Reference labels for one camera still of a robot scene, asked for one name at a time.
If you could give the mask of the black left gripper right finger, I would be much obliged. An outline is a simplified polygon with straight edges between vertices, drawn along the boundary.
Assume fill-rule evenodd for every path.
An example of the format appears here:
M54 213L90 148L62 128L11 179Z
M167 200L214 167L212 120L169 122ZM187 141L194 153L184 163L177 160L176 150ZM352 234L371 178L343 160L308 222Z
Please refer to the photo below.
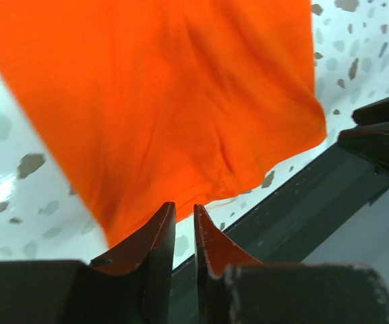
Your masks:
M199 323L389 323L389 291L358 263L263 263L193 208Z

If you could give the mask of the orange t-shirt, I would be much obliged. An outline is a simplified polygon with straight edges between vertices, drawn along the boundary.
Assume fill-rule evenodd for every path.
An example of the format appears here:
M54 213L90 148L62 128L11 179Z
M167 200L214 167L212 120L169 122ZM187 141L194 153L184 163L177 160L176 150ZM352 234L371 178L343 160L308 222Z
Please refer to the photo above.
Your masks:
M326 137L309 1L0 1L0 75L110 246Z

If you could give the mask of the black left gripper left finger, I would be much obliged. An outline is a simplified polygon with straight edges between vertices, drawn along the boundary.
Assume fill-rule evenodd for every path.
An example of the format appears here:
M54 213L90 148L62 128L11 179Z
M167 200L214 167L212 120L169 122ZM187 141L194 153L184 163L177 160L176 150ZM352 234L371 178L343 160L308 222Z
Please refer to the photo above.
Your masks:
M0 323L166 323L175 205L89 263L0 261Z

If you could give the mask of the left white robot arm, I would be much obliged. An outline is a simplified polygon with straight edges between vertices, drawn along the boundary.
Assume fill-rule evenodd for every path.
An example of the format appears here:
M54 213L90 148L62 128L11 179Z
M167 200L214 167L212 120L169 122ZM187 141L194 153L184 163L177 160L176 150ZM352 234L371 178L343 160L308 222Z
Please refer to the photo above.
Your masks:
M337 148L389 177L389 98L354 112ZM389 291L368 267L255 260L194 207L200 323L389 323ZM89 263L0 261L0 323L165 323L175 296L175 206Z

